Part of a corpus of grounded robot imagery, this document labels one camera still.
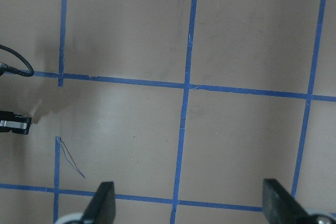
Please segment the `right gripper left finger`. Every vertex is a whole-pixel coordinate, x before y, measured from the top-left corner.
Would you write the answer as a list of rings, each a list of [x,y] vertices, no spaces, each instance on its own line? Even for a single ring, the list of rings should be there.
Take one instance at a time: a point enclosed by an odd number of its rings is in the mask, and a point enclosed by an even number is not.
[[[102,182],[88,207],[83,212],[81,223],[112,224],[116,216],[116,199],[113,182]]]

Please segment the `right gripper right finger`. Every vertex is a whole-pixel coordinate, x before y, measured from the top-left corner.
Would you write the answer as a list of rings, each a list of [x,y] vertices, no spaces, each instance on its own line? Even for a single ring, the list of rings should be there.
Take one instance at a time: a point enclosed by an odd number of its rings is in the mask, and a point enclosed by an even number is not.
[[[264,179],[263,213],[268,223],[311,223],[310,215],[276,179]]]

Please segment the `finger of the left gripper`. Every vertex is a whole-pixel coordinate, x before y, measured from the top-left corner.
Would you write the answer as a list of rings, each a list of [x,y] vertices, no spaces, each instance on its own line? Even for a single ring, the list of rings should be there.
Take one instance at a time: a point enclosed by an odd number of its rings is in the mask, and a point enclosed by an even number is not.
[[[28,135],[32,118],[14,112],[1,111],[1,132]]]

